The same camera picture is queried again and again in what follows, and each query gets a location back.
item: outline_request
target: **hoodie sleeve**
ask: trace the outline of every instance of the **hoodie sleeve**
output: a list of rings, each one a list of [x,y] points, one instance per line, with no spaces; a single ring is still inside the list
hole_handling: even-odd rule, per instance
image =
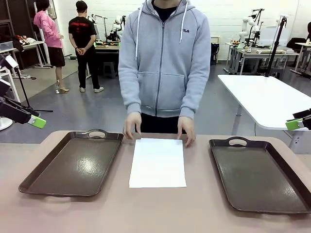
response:
[[[43,18],[41,20],[41,28],[42,30],[47,34],[48,37],[53,38],[54,40],[58,40],[59,39],[59,35],[55,34],[55,32],[53,32],[48,20],[46,18]]]
[[[197,35],[192,49],[192,62],[186,95],[181,105],[180,117],[194,118],[199,107],[210,69],[210,30],[206,16],[198,26]]]
[[[131,15],[127,18],[121,38],[119,55],[119,81],[127,113],[140,112],[138,64],[135,60],[136,44],[132,30]]]

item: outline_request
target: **pink hoodie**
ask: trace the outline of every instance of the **pink hoodie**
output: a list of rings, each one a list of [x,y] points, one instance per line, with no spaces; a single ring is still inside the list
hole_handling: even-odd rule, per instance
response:
[[[56,25],[45,11],[40,11],[35,15],[34,24],[42,29],[45,43],[48,47],[62,48],[63,44],[59,38]]]

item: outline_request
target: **tray handle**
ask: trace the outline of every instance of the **tray handle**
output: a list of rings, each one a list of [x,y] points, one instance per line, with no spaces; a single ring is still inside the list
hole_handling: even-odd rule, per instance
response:
[[[101,133],[104,133],[105,136],[104,137],[101,137],[101,136],[93,136],[93,137],[91,137],[90,133],[93,133],[93,132],[101,132]],[[94,129],[94,130],[90,130],[90,131],[87,131],[87,132],[77,132],[76,135],[78,137],[83,137],[83,138],[105,139],[105,138],[107,138],[109,133],[107,131],[105,131],[105,130]]]
[[[231,137],[231,138],[228,138],[227,140],[225,140],[225,142],[228,144],[227,146],[228,147],[245,147],[244,145],[241,145],[241,144],[234,144],[234,145],[230,145],[230,141],[232,140],[242,140],[244,142],[246,142],[246,147],[249,146],[249,143],[251,142],[250,140],[248,140],[247,138],[245,137],[239,137],[239,136],[235,136],[235,137]]]

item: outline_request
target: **hoodie pocket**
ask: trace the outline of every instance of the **hoodie pocket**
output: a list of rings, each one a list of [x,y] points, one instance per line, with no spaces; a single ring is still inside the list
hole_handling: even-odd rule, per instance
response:
[[[158,73],[138,73],[139,99],[142,106],[156,107]]]
[[[186,94],[184,75],[162,74],[158,110],[178,110]]]

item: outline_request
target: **brown tray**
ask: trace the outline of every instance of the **brown tray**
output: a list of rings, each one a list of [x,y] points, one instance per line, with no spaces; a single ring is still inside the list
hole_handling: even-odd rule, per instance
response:
[[[231,145],[239,139],[246,142]],[[311,213],[311,193],[283,157],[265,141],[210,140],[229,203],[239,211]]]
[[[94,132],[104,135],[90,136]],[[120,133],[98,129],[68,133],[20,184],[20,192],[55,197],[95,196],[102,189],[122,139]]]

